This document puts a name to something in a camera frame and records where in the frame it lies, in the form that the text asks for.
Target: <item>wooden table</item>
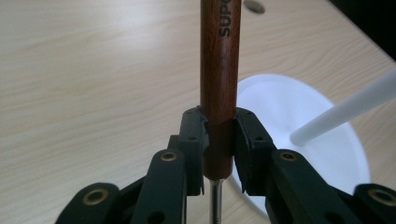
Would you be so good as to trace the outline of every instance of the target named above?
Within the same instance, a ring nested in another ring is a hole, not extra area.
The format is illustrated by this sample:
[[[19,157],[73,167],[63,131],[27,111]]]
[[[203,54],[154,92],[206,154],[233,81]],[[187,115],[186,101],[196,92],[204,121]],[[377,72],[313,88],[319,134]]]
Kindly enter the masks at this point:
[[[334,103],[395,67],[327,1],[243,8],[240,76],[277,73]],[[0,3],[0,222],[53,223],[80,189],[120,188],[199,104],[199,1]],[[396,189],[396,101],[354,119],[373,182]],[[265,223],[229,181],[223,223]],[[188,199],[207,223],[208,194]]]

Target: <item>wood grain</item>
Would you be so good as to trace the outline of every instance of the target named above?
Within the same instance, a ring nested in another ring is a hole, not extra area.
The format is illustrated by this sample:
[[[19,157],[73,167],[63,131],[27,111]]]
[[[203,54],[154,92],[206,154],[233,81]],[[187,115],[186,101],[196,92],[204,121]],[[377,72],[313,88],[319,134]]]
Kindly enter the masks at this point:
[[[396,64],[327,1],[268,0],[242,8],[239,80],[295,77],[334,103]],[[0,3],[0,223],[53,223],[80,189],[120,188],[200,102],[199,1]],[[396,102],[352,125],[373,182],[396,189]],[[208,194],[188,199],[207,223]],[[230,181],[224,223],[268,223]]]
[[[209,147],[204,175],[225,179],[233,171],[241,0],[201,1],[201,109]]]

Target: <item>white pole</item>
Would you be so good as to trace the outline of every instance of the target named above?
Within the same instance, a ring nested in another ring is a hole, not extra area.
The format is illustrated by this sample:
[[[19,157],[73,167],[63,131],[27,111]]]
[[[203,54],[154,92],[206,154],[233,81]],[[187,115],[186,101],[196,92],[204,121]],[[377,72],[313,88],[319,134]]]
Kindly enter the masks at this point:
[[[396,97],[396,69],[291,133],[290,141],[297,146],[303,146],[306,142],[394,97]]]

